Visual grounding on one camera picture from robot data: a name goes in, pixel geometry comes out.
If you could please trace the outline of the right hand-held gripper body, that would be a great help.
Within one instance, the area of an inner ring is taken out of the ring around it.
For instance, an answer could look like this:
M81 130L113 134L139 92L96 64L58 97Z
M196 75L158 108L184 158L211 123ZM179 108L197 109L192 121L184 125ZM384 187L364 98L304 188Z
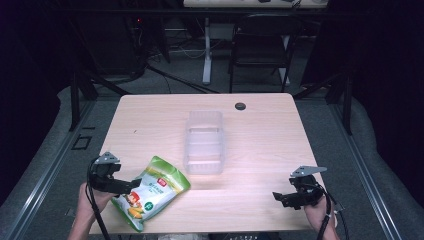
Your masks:
M316 205L324 194L322 186L314 177L315 173L326 171L326 167L300 166L291 173L289 182L295 187L295 196L291 199L301 206Z

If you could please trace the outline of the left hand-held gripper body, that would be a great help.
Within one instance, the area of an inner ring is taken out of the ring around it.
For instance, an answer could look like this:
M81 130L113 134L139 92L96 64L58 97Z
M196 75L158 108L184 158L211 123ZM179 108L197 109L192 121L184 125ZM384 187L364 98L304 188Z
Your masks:
M105 152L91 164L88 170L88 182L95 190L120 193L119 181L113 177L121 168L120 160L110 152Z

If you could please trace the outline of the green snack bag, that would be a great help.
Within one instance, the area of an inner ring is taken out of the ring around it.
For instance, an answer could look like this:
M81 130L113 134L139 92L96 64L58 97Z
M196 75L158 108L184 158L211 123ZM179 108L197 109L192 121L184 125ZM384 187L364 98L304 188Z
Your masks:
M191 184L186 176L166 160L154 156L136 177L141 183L128 194L114 197L111 202L128 224L137 232L144 222L153 218Z

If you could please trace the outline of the person's right hand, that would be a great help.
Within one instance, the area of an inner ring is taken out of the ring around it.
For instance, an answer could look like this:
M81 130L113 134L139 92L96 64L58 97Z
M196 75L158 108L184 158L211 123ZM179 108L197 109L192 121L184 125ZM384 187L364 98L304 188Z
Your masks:
M321 229L324 217L326 216L326 212L327 212L326 198L321 197L316 205L314 205L314 206L306 205L306 206L303 207L303 209L304 209L307 220L310 223L311 227L315 231L319 232L320 229ZM336 228L334 217L330 218L330 220L327 223L327 226Z

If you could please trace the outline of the person's left hand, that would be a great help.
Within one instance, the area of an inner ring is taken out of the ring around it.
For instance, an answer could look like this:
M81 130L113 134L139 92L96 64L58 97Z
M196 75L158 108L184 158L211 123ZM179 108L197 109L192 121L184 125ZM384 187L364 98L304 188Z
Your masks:
M78 207L76 213L76 219L83 222L93 222L95 219L94 210L87 196L87 183L84 182L79 189ZM98 190L93 191L94 200L99 209L102 212L107 206L108 202L114 197L113 193L101 192Z

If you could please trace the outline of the black metal stand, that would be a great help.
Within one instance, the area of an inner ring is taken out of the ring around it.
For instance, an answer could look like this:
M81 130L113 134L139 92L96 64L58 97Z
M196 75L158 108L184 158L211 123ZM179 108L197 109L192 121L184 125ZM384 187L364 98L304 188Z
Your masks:
M328 104L336 104L340 99L342 101L342 125L348 135L352 134L351 130L351 104L352 104L352 87L353 79L349 74L339 73L333 76L330 81L330 90L325 100Z
M94 87L92 81L94 74L88 70L83 71L80 75L76 73L70 79L70 93L71 93L71 113L72 121L70 131L73 131L80 122L80 97L82 93L89 101L94 101L98 97L98 92Z

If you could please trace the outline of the clear plastic container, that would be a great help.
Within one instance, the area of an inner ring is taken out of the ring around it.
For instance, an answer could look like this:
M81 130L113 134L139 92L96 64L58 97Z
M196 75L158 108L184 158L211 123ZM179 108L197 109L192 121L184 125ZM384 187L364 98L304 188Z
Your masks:
M220 174L225 162L223 114L191 111L186 122L183 164L189 174Z

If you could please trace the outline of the white table leg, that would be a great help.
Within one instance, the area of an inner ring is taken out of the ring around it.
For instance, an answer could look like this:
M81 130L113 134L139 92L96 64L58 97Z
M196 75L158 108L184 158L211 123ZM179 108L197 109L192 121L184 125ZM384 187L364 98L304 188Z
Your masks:
M205 19L204 38L205 38L205 58L204 58L202 83L205 85L209 85L211 83L212 58L211 58L210 23L208 18Z

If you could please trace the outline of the black chair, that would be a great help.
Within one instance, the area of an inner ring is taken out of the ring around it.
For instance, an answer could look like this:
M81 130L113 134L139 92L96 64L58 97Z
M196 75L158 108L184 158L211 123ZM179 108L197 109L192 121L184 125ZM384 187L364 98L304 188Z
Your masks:
M228 66L229 92L233 92L234 68L284 69L281 91L285 90L296 39L303 22L294 16L251 14L234 25Z

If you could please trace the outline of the metal floor rail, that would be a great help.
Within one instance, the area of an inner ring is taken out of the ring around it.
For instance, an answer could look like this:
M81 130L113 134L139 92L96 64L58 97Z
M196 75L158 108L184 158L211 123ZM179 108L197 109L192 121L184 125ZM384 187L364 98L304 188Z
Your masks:
M76 128L68 129L63 107L53 128L16 188L0 206L0 240L65 240L74 220L79 186L97 155L94 102L82 107Z
M367 198L372 206L372 209L380 223L383 233L387 240L403 240L396 224L393 221L391 214L388 211L385 201L383 200L380 191L375 184L374 178L370 173L365 159L357 146L353 135L349 135L342 122L342 113L338 106L329 105L330 112L336 120L336 125L341 131L345 142L353 156L353 165L361 184L365 190Z

